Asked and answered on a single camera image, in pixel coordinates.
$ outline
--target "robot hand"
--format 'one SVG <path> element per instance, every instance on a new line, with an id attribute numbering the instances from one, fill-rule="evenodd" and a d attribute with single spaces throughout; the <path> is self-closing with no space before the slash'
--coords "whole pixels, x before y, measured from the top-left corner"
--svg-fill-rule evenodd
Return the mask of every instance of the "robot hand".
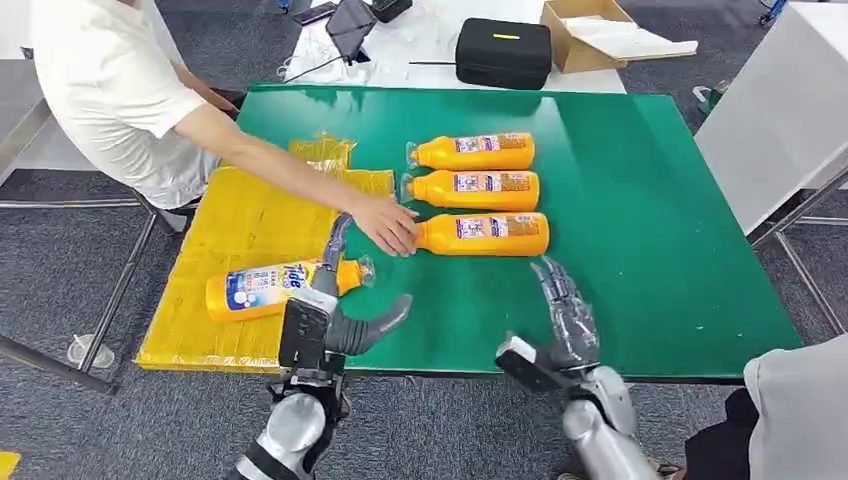
<path id="1" fill-rule="evenodd" d="M 531 266 L 548 302 L 553 342 L 537 349 L 509 335 L 496 363 L 531 390 L 565 390 L 563 429 L 593 480 L 658 479 L 634 438 L 636 414 L 627 385 L 612 368 L 598 366 L 589 308 L 562 266 L 548 257 L 542 261 L 544 267 Z"/>
<path id="2" fill-rule="evenodd" d="M 310 285 L 286 303 L 282 378 L 269 386 L 274 407 L 228 480 L 312 479 L 336 426 L 350 411 L 341 389 L 345 356 L 364 353 L 409 314 L 411 295 L 400 295 L 387 313 L 370 321 L 349 318 L 339 308 L 336 270 L 351 223 L 347 214 L 336 219 Z"/>

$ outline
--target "gray cloth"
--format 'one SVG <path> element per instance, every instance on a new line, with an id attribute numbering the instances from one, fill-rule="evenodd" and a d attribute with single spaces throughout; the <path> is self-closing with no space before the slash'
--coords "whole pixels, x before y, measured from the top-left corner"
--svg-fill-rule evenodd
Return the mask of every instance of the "gray cloth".
<path id="1" fill-rule="evenodd" d="M 848 335 L 748 362 L 751 480 L 848 477 Z"/>

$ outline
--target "green tabletop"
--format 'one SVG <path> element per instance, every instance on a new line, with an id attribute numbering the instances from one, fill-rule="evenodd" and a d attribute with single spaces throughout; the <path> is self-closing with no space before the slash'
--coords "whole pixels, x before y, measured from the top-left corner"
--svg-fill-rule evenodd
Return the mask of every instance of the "green tabletop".
<path id="1" fill-rule="evenodd" d="M 353 168 L 397 178 L 407 142 L 531 132 L 548 255 L 591 303 L 603 363 L 634 379 L 720 380 L 772 348 L 799 346 L 669 97 L 256 85 L 239 124 L 282 146 L 319 131 L 353 139 Z M 411 207 L 425 219 L 444 211 Z M 374 288 L 342 300 L 348 314 L 370 317 L 402 292 L 415 298 L 406 323 L 350 358 L 350 369 L 497 372 L 507 331 L 550 337 L 532 259 L 392 258 L 359 230 L 347 240 L 348 258 L 367 253 L 377 267 Z"/>

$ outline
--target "orange bottle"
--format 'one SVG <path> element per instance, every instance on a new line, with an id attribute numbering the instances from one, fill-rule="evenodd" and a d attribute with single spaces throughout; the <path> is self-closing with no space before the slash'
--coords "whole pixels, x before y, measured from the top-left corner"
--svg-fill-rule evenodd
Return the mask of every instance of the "orange bottle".
<path id="1" fill-rule="evenodd" d="M 450 172 L 436 170 L 423 177 L 404 174 L 402 200 L 424 200 L 437 207 L 532 211 L 539 202 L 539 176 L 517 170 Z"/>
<path id="2" fill-rule="evenodd" d="M 415 246 L 440 255 L 541 255 L 549 237 L 541 213 L 437 215 L 418 224 Z"/>
<path id="3" fill-rule="evenodd" d="M 291 293 L 312 281 L 315 262 L 292 262 L 221 273 L 206 282 L 206 309 L 216 322 L 238 322 L 283 312 Z M 368 256 L 339 262 L 339 296 L 374 281 Z"/>
<path id="4" fill-rule="evenodd" d="M 437 170 L 526 170 L 535 153 L 529 133 L 437 137 L 421 145 L 406 145 L 410 168 L 422 165 Z"/>

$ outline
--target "humanoid robot arm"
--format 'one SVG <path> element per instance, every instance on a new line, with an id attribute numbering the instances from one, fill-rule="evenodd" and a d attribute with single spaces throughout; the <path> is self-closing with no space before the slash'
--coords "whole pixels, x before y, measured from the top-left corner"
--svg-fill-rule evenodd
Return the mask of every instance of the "humanoid robot arm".
<path id="1" fill-rule="evenodd" d="M 612 368 L 599 366 L 595 322 L 574 281 L 558 263 L 533 264 L 548 302 L 553 342 L 544 349 L 509 335 L 496 363 L 534 391 L 563 390 L 562 416 L 593 480 L 657 480 L 634 438 L 636 414 L 630 393 Z"/>
<path id="2" fill-rule="evenodd" d="M 269 386 L 274 407 L 268 424 L 227 480 L 310 480 L 339 421 L 349 412 L 342 394 L 345 357 L 359 355 L 397 327 L 409 314 L 411 295 L 370 321 L 347 317 L 338 306 L 336 269 L 344 233 L 352 219 L 333 223 L 322 264 L 310 286 L 286 303 L 280 367 L 282 379 Z"/>

